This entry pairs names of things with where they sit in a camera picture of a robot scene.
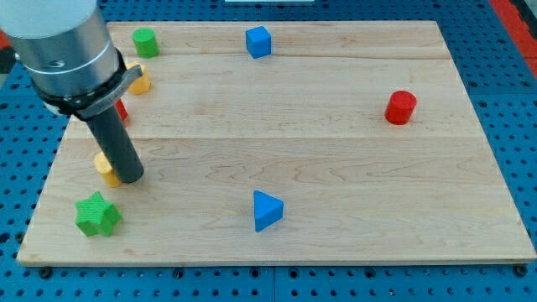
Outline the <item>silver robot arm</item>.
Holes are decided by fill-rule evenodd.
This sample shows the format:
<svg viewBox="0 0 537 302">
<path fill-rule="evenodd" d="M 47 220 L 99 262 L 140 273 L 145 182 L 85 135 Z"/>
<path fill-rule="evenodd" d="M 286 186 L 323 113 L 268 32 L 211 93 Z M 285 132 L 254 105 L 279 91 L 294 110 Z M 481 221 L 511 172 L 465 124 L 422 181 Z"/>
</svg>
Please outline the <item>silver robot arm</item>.
<svg viewBox="0 0 537 302">
<path fill-rule="evenodd" d="M 1 29 L 54 112 L 90 120 L 143 74 L 127 68 L 95 0 L 1 0 Z"/>
</svg>

